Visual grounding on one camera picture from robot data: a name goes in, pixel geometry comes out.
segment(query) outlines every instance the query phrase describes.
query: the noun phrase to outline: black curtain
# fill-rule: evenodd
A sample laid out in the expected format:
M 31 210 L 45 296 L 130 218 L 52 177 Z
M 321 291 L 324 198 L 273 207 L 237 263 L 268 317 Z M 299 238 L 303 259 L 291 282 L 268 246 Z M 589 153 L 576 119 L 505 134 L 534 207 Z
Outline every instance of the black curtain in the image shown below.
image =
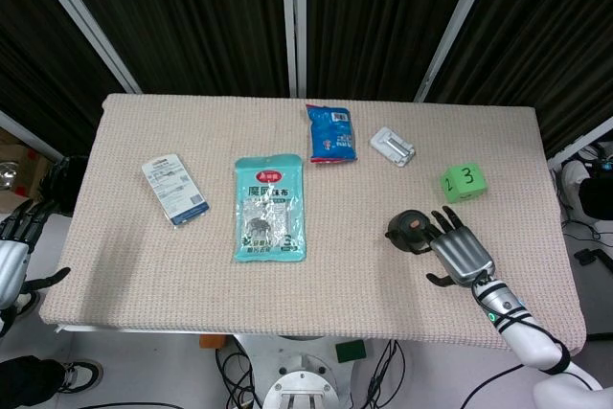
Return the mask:
M 283 0 L 83 0 L 145 93 L 288 96 Z
M 307 94 L 411 101 L 458 0 L 307 0 Z
M 0 109 L 63 154 L 88 152 L 123 89 L 57 0 L 0 0 Z
M 535 107 L 556 153 L 613 116 L 613 0 L 477 0 L 427 100 Z

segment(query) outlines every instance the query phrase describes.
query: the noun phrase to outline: table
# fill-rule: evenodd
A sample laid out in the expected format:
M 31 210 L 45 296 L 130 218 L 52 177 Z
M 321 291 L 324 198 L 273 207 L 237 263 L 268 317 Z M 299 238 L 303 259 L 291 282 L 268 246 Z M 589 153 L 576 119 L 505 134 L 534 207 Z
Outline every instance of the table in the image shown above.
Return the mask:
M 358 160 L 313 165 L 305 103 L 352 113 Z M 440 288 L 430 254 L 398 251 L 388 221 L 444 204 L 439 177 L 475 162 L 489 191 L 454 206 L 497 275 L 572 351 L 585 339 L 534 111 L 406 102 L 110 95 L 59 265 L 47 323 L 112 329 L 338 335 L 504 347 L 467 289 Z M 369 146 L 388 126 L 416 147 L 399 169 Z M 172 228 L 141 172 L 177 153 L 211 210 Z M 233 260 L 234 162 L 305 159 L 306 259 Z

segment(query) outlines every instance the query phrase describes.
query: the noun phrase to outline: robotic hand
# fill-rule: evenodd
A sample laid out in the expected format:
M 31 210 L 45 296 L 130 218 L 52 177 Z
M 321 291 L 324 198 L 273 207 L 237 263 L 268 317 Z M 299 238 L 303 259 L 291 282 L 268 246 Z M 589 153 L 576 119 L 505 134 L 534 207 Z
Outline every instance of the robotic hand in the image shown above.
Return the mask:
M 11 328 L 19 313 L 18 305 L 25 304 L 20 297 L 30 298 L 38 289 L 59 283 L 70 272 L 64 267 L 51 277 L 25 281 L 30 255 L 47 218 L 57 207 L 54 200 L 31 208 L 32 203 L 25 201 L 0 223 L 0 337 Z
M 509 287 L 493 277 L 493 258 L 481 242 L 450 208 L 445 206 L 443 210 L 449 220 L 432 212 L 441 229 L 427 218 L 409 224 L 422 242 L 429 244 L 448 274 L 444 278 L 426 276 L 438 286 L 457 284 L 470 288 L 477 304 L 521 363 L 552 376 L 534 386 L 536 407 L 613 408 L 613 388 L 603 390 L 594 377 L 571 361 L 564 344 L 539 326 Z

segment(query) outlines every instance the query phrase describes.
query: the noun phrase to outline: blue snack bag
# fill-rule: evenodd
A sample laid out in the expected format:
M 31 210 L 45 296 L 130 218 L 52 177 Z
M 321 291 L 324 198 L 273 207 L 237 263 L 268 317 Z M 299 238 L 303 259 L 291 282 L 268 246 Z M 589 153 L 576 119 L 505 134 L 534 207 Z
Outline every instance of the blue snack bag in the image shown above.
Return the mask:
M 306 255 L 303 162 L 245 157 L 237 172 L 237 261 L 301 261 Z
M 349 110 L 308 104 L 306 111 L 311 119 L 311 163 L 352 162 L 357 159 Z

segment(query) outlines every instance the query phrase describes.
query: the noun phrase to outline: number 3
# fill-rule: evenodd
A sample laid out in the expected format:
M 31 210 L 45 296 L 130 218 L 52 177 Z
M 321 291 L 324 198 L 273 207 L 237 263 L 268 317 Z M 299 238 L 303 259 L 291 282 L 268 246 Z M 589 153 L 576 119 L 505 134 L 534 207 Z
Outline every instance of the number 3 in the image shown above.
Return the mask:
M 462 168 L 462 171 L 464 172 L 464 177 L 470 179 L 469 181 L 466 181 L 467 184 L 472 184 L 475 182 L 475 178 L 472 177 L 472 174 L 470 174 L 470 168 Z

